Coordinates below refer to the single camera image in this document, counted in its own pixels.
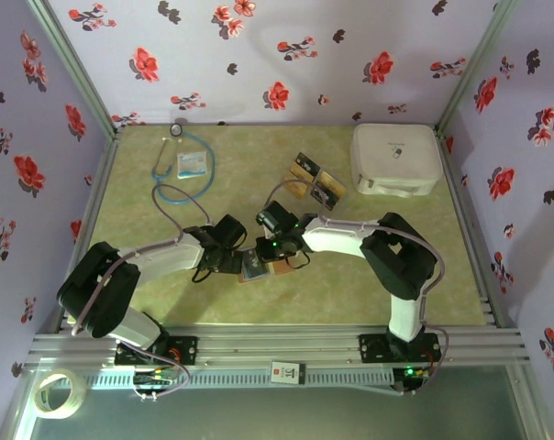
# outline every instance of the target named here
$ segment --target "floral wallpaper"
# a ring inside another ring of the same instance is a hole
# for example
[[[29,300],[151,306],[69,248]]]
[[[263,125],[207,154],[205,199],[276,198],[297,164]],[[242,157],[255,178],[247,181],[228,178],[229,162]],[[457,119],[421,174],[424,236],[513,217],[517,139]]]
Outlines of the floral wallpaper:
[[[56,306],[105,141],[26,2],[1,2],[0,429]]]
[[[520,2],[446,134],[554,421],[554,0]]]
[[[49,3],[117,125],[436,124],[495,1]]]

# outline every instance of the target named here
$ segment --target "stethoscope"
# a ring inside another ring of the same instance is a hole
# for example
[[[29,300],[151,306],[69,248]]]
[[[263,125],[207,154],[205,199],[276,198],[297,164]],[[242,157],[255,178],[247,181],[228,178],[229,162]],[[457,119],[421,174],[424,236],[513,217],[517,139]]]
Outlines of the stethoscope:
[[[159,156],[157,157],[157,161],[155,162],[152,169],[150,170],[150,176],[153,178],[156,184],[160,184],[163,180],[167,179],[171,175],[171,171],[173,169],[173,162],[175,161],[176,158],[173,158],[172,163],[169,165],[169,167],[167,167],[167,170],[163,174],[157,173],[157,167],[159,166],[161,156],[163,154],[163,151],[165,150],[165,146],[167,145],[168,141],[173,140],[176,142],[177,141],[181,142],[180,136],[193,139],[194,141],[202,144],[205,147],[205,149],[207,149],[207,151],[210,153],[210,156],[212,158],[212,171],[210,172],[210,178],[208,179],[207,184],[196,195],[192,196],[192,198],[197,199],[198,197],[201,197],[202,195],[204,195],[204,193],[210,188],[210,186],[212,186],[212,182],[214,181],[214,175],[216,173],[216,157],[214,156],[214,151],[204,140],[190,133],[184,132],[182,126],[179,124],[173,124],[169,131],[171,133],[172,138],[168,138],[168,137],[163,138],[163,145],[161,146],[161,150],[159,151]],[[164,202],[167,202],[168,204],[190,203],[190,199],[188,198],[179,199],[179,200],[170,199],[169,197],[163,195],[163,193],[161,192],[161,188],[157,189],[157,194]]]

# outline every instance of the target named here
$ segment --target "white plastic container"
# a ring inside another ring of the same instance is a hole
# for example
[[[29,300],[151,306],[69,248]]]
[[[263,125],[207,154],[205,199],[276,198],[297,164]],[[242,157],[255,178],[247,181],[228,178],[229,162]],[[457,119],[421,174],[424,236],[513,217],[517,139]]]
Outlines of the white plastic container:
[[[429,126],[361,124],[350,148],[359,193],[411,197],[430,194],[444,171]]]

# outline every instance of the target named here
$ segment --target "small white label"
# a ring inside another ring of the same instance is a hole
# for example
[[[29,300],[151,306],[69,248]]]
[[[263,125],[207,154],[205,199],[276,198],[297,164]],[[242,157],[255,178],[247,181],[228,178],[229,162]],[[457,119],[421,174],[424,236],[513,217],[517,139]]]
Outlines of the small white label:
[[[271,382],[300,385],[305,382],[303,364],[293,362],[272,362]]]

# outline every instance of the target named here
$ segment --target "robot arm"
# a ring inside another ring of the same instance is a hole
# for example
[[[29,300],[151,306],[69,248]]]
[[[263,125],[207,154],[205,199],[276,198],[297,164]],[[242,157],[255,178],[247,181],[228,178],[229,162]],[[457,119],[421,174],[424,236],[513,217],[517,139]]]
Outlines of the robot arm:
[[[390,347],[404,355],[418,345],[424,333],[420,323],[421,291],[432,276],[436,259],[409,237],[423,238],[398,214],[387,214],[375,223],[344,223],[323,220],[315,214],[301,219],[271,202],[257,215],[266,236],[257,238],[260,260],[288,259],[298,252],[333,251],[366,259],[392,295],[392,316],[388,327]],[[382,229],[389,228],[395,233]],[[176,270],[196,269],[192,281],[204,280],[213,272],[238,274],[242,254],[237,241],[246,234],[244,226],[226,215],[216,226],[194,226],[184,230],[181,241],[147,254],[137,254],[114,270],[111,279],[91,304],[83,328],[93,337],[110,335],[156,354],[166,351],[168,333],[145,313],[129,307],[137,286]],[[395,252],[392,247],[400,245]],[[117,249],[107,243],[90,248],[61,286],[58,301],[77,319],[107,269],[119,259]],[[199,273],[207,274],[197,279]]]
[[[407,238],[425,241],[400,215],[386,214],[377,223],[330,221],[314,214],[298,221],[273,201],[257,215],[257,222],[269,236],[257,239],[257,254],[263,261],[288,258],[298,251],[332,251],[367,259],[392,295],[390,343],[398,352],[405,352],[409,343],[421,335],[421,291],[432,277],[437,260],[425,247]],[[401,249],[395,252],[392,247],[397,245]]]
[[[238,274],[242,266],[242,255],[235,244],[246,230],[231,215],[225,215],[215,226],[194,226],[183,232],[181,241],[145,254],[135,249],[122,249],[118,253],[106,242],[93,245],[62,284],[57,301],[77,320],[105,272],[121,255],[137,252],[114,270],[89,305],[81,325],[92,337],[110,335],[163,354],[169,334],[147,314],[129,307],[137,286],[177,270],[196,269],[192,281],[199,282],[212,272]],[[198,280],[196,277],[202,272],[206,275]]]

